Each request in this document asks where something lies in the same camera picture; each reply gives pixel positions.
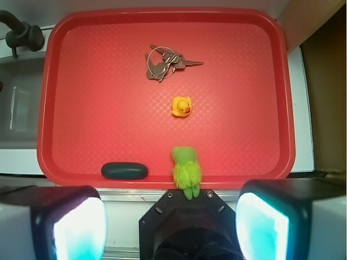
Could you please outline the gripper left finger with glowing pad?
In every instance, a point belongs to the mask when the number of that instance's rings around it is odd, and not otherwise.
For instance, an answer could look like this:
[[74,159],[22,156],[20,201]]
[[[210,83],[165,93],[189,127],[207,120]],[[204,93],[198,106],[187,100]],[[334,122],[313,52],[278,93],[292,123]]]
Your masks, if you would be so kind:
[[106,237],[91,186],[1,187],[1,259],[102,259]]

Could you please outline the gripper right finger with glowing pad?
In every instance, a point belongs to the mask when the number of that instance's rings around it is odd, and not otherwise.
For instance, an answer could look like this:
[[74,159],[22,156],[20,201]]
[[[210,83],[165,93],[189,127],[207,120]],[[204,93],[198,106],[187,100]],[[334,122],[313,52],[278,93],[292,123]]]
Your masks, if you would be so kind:
[[346,181],[250,180],[235,224],[245,259],[346,259]]

